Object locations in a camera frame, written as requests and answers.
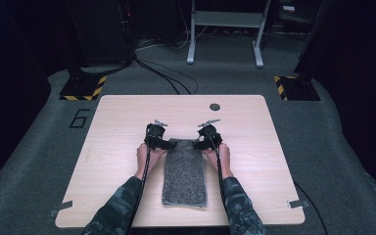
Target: person's left hand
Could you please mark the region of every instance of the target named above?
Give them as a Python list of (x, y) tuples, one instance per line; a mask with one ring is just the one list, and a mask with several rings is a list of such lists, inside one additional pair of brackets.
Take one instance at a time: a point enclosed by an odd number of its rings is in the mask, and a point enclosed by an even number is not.
[[(165, 154), (167, 150), (157, 148), (155, 150), (151, 149), (151, 158), (149, 160), (148, 174), (153, 168), (158, 164), (160, 157)], [(143, 143), (136, 150), (137, 155), (137, 171), (135, 176), (142, 180), (143, 171), (145, 170), (146, 158), (148, 155), (148, 146)]]

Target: table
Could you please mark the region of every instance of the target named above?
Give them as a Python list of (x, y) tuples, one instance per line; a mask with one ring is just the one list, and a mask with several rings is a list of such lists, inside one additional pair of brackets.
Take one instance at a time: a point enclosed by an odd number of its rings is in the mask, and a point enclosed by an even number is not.
[(231, 13), (231, 12), (209, 12), (196, 11), (195, 0), (192, 0), (191, 8), (191, 40), (188, 50), (187, 63), (194, 63), (195, 45), (196, 45), (196, 25), (213, 25), (213, 26), (237, 26), (237, 27), (255, 27), (258, 28), (256, 41), (253, 41), (253, 51), (255, 53), (256, 65), (258, 68), (263, 67), (261, 57), (260, 42), (263, 35), (264, 25), (267, 18), (268, 8), (271, 0), (266, 0), (262, 13)]
[[(210, 104), (219, 104), (212, 111)], [(196, 139), (199, 124), (214, 123), (231, 150), (231, 168), (253, 201), (264, 224), (300, 224), (301, 208), (291, 174), (264, 98), (260, 95), (109, 95), (103, 96), (90, 125), (63, 202), (58, 227), (84, 227), (137, 169), (136, 148), (146, 125), (168, 124), (164, 140)], [(220, 226), (227, 217), (219, 195), (217, 173), (205, 158), (206, 208), (162, 205), (165, 157), (149, 175), (134, 227)]]

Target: forearm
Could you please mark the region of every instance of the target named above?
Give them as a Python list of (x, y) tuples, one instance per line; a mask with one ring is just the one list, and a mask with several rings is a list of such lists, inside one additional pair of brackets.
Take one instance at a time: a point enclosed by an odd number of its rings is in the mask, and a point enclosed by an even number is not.
[(141, 180), (130, 177), (94, 215), (82, 234), (126, 234), (140, 193)]
[(231, 235), (266, 234), (253, 204), (235, 177), (223, 180), (223, 193)]

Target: yellow and black hazard tape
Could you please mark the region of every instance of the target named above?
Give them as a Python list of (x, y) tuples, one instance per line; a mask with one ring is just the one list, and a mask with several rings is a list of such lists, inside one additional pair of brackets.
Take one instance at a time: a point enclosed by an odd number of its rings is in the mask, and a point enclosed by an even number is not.
[(295, 79), (295, 76), (274, 76), (274, 81), (276, 82), (277, 91), (279, 92), (280, 98), (282, 100), (287, 101), (288, 97), (286, 96), (285, 89), (283, 88), (282, 82), (280, 78), (289, 78), (289, 79)]
[(99, 83), (97, 84), (96, 89), (91, 96), (60, 96), (60, 100), (96, 100), (99, 97), (100, 92), (102, 92), (103, 85), (105, 84), (107, 77), (103, 76), (100, 78)]

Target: carpeted floor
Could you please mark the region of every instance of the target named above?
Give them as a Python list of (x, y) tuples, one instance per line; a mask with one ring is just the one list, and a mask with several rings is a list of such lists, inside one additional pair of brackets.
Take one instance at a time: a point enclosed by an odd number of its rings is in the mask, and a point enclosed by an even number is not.
[[(273, 77), (293, 75), (303, 41), (272, 34), (257, 69), (252, 37), (209, 38), (197, 43), (195, 64), (187, 65), (188, 45), (175, 50), (156, 46), (136, 52), (139, 59), (183, 72), (198, 82), (196, 94), (259, 94), (266, 99), (294, 180), (312, 198), (329, 234), (376, 234), (376, 184), (360, 165), (341, 132), (335, 105), (316, 81), (319, 102), (282, 101)], [(192, 92), (196, 82), (178, 72), (151, 64), (179, 80)], [(52, 94), (17, 150), (0, 171), (0, 234), (78, 234), (60, 229), (49, 212), (63, 200), (91, 119), (95, 101), (61, 101), (69, 75), (48, 79)], [(175, 94), (172, 87), (136, 63), (109, 75), (103, 95)], [(69, 128), (76, 112), (88, 116), (83, 128)], [(301, 199), (306, 196), (299, 189)], [(267, 226), (269, 234), (325, 234), (314, 207), (294, 226)], [(223, 234), (221, 228), (135, 230), (136, 234)]]

